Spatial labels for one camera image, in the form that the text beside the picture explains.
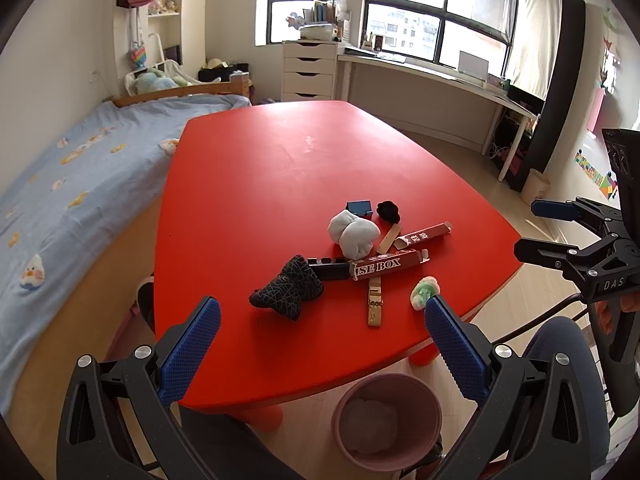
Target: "white drawer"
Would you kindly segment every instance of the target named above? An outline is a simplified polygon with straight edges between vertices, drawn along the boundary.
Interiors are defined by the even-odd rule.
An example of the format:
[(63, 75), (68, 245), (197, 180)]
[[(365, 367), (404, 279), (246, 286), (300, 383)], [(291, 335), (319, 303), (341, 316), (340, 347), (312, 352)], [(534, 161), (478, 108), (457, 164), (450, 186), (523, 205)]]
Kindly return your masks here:
[(313, 94), (283, 94), (282, 102), (290, 103), (293, 101), (330, 101), (331, 96), (328, 95), (313, 95)]
[(303, 75), (285, 72), (282, 91), (292, 94), (332, 95), (334, 78), (326, 74)]
[(286, 57), (284, 59), (285, 72), (307, 72), (311, 74), (333, 75), (335, 70), (335, 60), (333, 59), (313, 59), (309, 57)]
[(284, 57), (335, 59), (337, 45), (327, 43), (285, 43)]

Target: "small blue box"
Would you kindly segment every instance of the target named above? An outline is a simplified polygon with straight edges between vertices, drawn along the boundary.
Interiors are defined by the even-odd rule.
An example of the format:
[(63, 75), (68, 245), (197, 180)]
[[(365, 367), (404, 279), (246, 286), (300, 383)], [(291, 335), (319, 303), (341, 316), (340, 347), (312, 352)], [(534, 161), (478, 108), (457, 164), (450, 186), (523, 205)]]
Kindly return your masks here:
[(371, 209), (371, 202), (369, 200), (358, 200), (357, 202), (347, 202), (347, 207), (345, 209), (361, 218), (371, 218), (371, 216), (373, 215), (373, 210)]

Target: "colorful wall decoration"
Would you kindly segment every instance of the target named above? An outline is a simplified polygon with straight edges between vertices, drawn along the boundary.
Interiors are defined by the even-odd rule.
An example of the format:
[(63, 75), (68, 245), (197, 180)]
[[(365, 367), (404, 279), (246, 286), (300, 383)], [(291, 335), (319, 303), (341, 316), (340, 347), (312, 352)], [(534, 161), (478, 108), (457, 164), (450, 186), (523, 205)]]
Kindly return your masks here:
[(610, 200), (615, 198), (618, 193), (618, 183), (615, 181), (611, 172), (606, 175), (601, 174), (598, 170), (596, 170), (587, 158), (582, 154), (582, 150), (578, 150), (578, 153), (575, 154), (575, 161), (582, 168), (584, 173), (594, 182), (596, 186), (600, 189), (600, 192)]

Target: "gray pants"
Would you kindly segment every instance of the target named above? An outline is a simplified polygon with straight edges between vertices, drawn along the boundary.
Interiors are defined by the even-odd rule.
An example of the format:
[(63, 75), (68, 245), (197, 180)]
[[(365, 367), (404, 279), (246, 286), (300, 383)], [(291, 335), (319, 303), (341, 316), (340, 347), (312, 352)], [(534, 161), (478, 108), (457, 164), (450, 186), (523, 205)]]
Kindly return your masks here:
[[(587, 412), (591, 468), (604, 464), (609, 450), (609, 423), (591, 351), (580, 328), (566, 317), (547, 321), (533, 336), (525, 356), (542, 361), (562, 352), (569, 356)], [(228, 415), (203, 415), (180, 408), (182, 428), (218, 480), (304, 480), (273, 456), (251, 429)]]

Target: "red tabletop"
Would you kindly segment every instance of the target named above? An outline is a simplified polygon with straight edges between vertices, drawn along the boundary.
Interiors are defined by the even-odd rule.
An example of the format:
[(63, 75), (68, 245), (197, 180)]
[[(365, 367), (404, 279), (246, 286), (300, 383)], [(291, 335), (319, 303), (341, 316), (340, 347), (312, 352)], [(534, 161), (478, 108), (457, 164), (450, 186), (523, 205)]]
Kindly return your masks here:
[[(382, 276), (382, 326), (367, 325), (367, 280), (325, 282), (297, 322), (249, 295), (295, 254), (340, 256), (327, 234), (347, 201), (395, 202), (402, 232), (440, 222), (431, 260)], [(388, 224), (374, 213), (382, 236)], [(322, 392), (426, 345), (409, 295), (433, 275), (460, 316), (518, 270), (511, 225), (469, 184), (391, 126), (344, 102), (243, 108), (192, 119), (169, 171), (156, 247), (160, 337), (211, 295), (222, 325), (185, 406), (257, 408)]]

